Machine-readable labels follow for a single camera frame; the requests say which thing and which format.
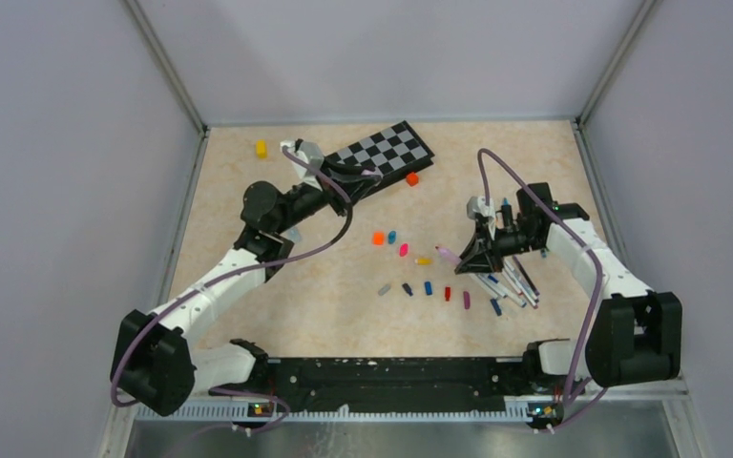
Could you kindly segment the white marker grey cap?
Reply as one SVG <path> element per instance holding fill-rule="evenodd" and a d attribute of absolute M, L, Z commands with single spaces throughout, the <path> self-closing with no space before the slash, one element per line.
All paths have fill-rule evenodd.
<path fill-rule="evenodd" d="M 477 282 L 478 285 L 492 298 L 496 300 L 503 300 L 506 298 L 506 295 L 503 293 L 501 288 L 490 279 L 487 279 L 477 274 L 468 274 L 468 277 L 471 280 Z"/>

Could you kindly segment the purple whiteboard marker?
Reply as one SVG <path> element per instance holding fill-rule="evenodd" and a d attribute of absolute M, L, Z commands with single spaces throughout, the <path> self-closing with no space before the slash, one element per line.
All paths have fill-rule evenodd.
<path fill-rule="evenodd" d="M 510 260 L 505 260 L 505 266 L 507 270 L 509 271 L 509 274 L 512 276 L 512 278 L 518 285 L 519 289 L 522 291 L 522 293 L 528 298 L 530 302 L 536 303 L 537 295 L 535 294 L 533 289 L 529 286 L 529 284 L 526 282 L 524 277 L 514 267 L 513 262 Z"/>

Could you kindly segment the pink eraser block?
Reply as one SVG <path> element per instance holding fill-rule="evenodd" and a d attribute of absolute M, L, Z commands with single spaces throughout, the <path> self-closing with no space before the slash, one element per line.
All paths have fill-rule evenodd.
<path fill-rule="evenodd" d="M 437 245 L 435 249 L 441 258 L 451 263 L 452 265 L 458 265 L 461 262 L 461 259 L 453 252 L 451 252 L 450 249 L 439 245 Z"/>

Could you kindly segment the white marker blue cap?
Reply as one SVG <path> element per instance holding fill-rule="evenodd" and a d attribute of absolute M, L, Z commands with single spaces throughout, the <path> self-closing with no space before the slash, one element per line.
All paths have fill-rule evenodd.
<path fill-rule="evenodd" d="M 527 302 L 517 293 L 506 287 L 502 281 L 493 275 L 488 275 L 487 280 L 489 281 L 490 288 L 503 299 L 508 299 L 513 302 L 516 306 L 524 308 L 527 306 Z"/>

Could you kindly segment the white marker with pink band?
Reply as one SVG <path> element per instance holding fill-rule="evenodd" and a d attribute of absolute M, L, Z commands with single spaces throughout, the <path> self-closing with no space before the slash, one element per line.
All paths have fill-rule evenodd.
<path fill-rule="evenodd" d="M 526 295 L 528 301 L 530 302 L 530 304 L 532 305 L 532 307 L 535 308 L 535 309 L 537 309 L 538 308 L 538 304 L 539 304 L 538 297 L 535 297 L 534 296 L 534 294 L 532 293 L 532 291 L 529 289 L 528 285 L 523 281 L 523 278 L 518 273 L 513 272 L 513 277 L 516 280 L 516 282 L 518 283 L 518 285 L 520 286 L 520 288 L 525 293 L 525 295 Z"/>

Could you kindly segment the purple gel pen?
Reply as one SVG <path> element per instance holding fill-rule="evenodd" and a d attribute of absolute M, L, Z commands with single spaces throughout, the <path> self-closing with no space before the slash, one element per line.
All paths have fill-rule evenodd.
<path fill-rule="evenodd" d="M 532 291 L 535 297 L 540 296 L 540 292 L 537 289 L 537 287 L 534 285 L 534 282 L 532 281 L 531 277 L 529 276 L 528 272 L 524 268 L 523 264 L 520 262 L 518 256 L 513 255 L 513 264 L 515 265 L 515 269 L 520 274 L 520 276 L 523 278 L 523 281 L 528 285 L 529 289 Z"/>

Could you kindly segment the black highlighter with blue cap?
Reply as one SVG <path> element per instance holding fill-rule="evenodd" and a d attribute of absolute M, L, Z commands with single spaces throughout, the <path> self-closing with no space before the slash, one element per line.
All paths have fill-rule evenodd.
<path fill-rule="evenodd" d="M 510 230 L 514 226 L 513 208 L 507 198 L 503 198 L 502 205 L 500 206 L 500 215 L 502 219 L 502 227 L 505 230 Z"/>

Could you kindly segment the light blue eraser block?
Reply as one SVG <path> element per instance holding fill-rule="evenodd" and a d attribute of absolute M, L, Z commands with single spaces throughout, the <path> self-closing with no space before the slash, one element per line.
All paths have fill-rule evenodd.
<path fill-rule="evenodd" d="M 299 244 L 302 241 L 302 235 L 298 227 L 292 227 L 285 232 L 284 236 L 291 240 L 294 244 Z"/>

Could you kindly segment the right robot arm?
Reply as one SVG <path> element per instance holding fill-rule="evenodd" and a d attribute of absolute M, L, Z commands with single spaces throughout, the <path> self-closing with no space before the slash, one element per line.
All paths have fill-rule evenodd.
<path fill-rule="evenodd" d="M 671 380 L 681 372 L 682 305 L 672 292 L 657 292 L 633 275 L 598 235 L 577 203 L 553 200 L 547 183 L 516 193 L 519 211 L 472 197 L 474 223 L 456 274 L 483 280 L 511 274 L 516 255 L 545 249 L 561 260 L 588 295 L 591 322 L 577 338 L 530 343 L 521 379 L 546 393 L 560 376 L 600 387 Z"/>

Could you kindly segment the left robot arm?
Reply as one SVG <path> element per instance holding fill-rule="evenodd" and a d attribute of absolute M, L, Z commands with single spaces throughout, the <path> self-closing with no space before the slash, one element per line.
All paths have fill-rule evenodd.
<path fill-rule="evenodd" d="M 249 185 L 242 198 L 243 230 L 220 261 L 167 303 L 122 320 L 110 372 L 109 396 L 116 407 L 136 404 L 168 416 L 193 394 L 234 384 L 245 394 L 266 386 L 264 364 L 241 343 L 197 350 L 217 318 L 248 292 L 266 284 L 287 263 L 322 253 L 353 221 L 354 206 L 382 176 L 368 168 L 295 159 L 301 181 L 286 192 L 268 181 Z M 291 227 L 332 207 L 345 223 L 327 243 L 299 255 L 283 237 Z"/>

